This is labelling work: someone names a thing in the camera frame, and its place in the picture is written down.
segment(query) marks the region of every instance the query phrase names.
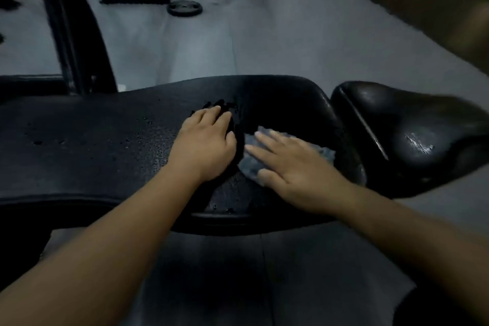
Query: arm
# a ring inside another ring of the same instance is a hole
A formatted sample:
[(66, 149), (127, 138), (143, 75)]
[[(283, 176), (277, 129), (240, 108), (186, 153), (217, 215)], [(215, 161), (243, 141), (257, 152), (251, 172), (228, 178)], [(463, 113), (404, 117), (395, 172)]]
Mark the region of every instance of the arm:
[(234, 157), (231, 114), (216, 121), (219, 111), (194, 113), (146, 186), (0, 293), (0, 324), (117, 323), (194, 191)]
[(273, 170), (258, 174), (266, 186), (298, 208), (342, 220), (489, 325), (489, 242), (352, 184), (302, 140), (271, 135), (256, 135), (271, 152), (246, 146)]

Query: black padded seat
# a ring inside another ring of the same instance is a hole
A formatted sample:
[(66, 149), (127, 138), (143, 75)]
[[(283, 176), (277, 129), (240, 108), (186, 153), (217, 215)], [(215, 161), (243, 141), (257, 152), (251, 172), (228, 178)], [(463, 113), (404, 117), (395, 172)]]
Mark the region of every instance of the black padded seat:
[(243, 132), (258, 125), (337, 151), (335, 166), (365, 183), (356, 150), (321, 89), (295, 76), (219, 76), (116, 94), (47, 96), (0, 106), (0, 217), (50, 228), (92, 223), (142, 187), (166, 161), (183, 120), (219, 102), (233, 112), (238, 155), (202, 186), (174, 226), (239, 235), (312, 224), (236, 168)]
[(457, 97), (351, 81), (331, 103), (367, 172), (368, 187), (410, 197), (489, 162), (489, 114)]

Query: gray towel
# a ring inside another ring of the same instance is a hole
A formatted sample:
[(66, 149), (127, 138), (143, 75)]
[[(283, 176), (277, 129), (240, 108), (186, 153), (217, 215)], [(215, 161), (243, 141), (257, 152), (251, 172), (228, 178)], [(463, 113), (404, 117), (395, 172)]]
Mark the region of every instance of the gray towel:
[[(265, 134), (265, 135), (270, 135), (270, 131), (272, 129), (266, 129), (262, 126), (258, 127), (258, 131)], [(288, 133), (280, 133), (285, 137), (292, 137)], [(252, 144), (261, 148), (264, 148), (267, 150), (266, 146), (262, 144), (258, 139), (253, 134), (245, 134), (244, 135), (244, 143), (245, 144)], [(330, 150), (329, 148), (326, 147), (320, 147), (317, 144), (311, 144), (309, 143), (312, 148), (317, 150), (319, 154), (324, 157), (326, 160), (328, 160), (330, 163), (333, 163), (334, 161), (334, 154), (335, 151)], [(254, 156), (250, 155), (246, 150), (244, 151), (243, 158), (241, 161), (238, 163), (238, 169), (241, 171), (241, 173), (244, 174), (247, 178), (251, 179), (252, 181), (255, 181), (259, 185), (263, 185), (262, 182), (258, 179), (258, 171), (260, 169), (269, 169), (263, 162), (260, 160), (256, 159)]]

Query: gray rubber floor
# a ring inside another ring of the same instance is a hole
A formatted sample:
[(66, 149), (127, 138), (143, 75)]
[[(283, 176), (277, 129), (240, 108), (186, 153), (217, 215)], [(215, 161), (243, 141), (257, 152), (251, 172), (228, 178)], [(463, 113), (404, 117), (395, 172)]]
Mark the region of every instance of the gray rubber floor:
[[(60, 71), (41, 0), (0, 12), (0, 74)], [(455, 94), (489, 110), (489, 78), (369, 0), (89, 0), (120, 86), (199, 76), (289, 74), (327, 94), (346, 80)], [(489, 168), (403, 203), (489, 234)], [(54, 233), (46, 253), (79, 230)], [(124, 325), (390, 325), (412, 283), (339, 223), (246, 237), (170, 234)]]

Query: hand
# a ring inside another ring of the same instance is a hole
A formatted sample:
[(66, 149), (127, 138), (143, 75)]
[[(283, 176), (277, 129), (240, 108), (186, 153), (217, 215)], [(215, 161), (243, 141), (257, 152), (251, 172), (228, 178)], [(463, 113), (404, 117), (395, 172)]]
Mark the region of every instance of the hand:
[(223, 173), (236, 153), (236, 137), (226, 135), (231, 113), (217, 120), (219, 106), (195, 112), (183, 122), (168, 157), (168, 168), (182, 171), (199, 184)]
[(271, 131), (271, 137), (256, 132), (270, 151), (249, 145), (246, 150), (272, 170), (261, 169), (258, 177), (285, 201), (308, 212), (339, 214), (355, 185), (348, 181), (309, 144)]

